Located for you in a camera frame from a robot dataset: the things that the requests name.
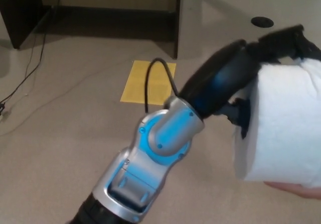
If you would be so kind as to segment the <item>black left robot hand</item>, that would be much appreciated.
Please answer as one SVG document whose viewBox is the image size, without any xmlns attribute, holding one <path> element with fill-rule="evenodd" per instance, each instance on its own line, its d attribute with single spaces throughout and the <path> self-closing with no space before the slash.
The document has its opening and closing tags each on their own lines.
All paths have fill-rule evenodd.
<svg viewBox="0 0 321 224">
<path fill-rule="evenodd" d="M 320 60 L 320 49 L 296 25 L 260 37 L 256 42 L 237 40 L 214 53 L 185 83 L 179 98 L 199 115 L 226 115 L 247 135 L 250 122 L 250 101 L 229 99 L 246 87 L 258 74 L 262 63 L 278 63 L 283 57 Z"/>
</svg>

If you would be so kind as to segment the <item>person's bare hand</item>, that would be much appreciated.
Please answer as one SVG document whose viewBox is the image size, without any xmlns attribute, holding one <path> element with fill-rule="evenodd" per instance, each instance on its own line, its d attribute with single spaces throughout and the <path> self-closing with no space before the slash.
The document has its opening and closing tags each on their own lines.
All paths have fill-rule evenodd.
<svg viewBox="0 0 321 224">
<path fill-rule="evenodd" d="M 264 182 L 266 185 L 281 190 L 286 191 L 302 198 L 308 199 L 321 199 L 321 189 L 320 187 L 307 188 L 299 184 L 290 183 L 279 183 L 279 182 Z"/>
</svg>

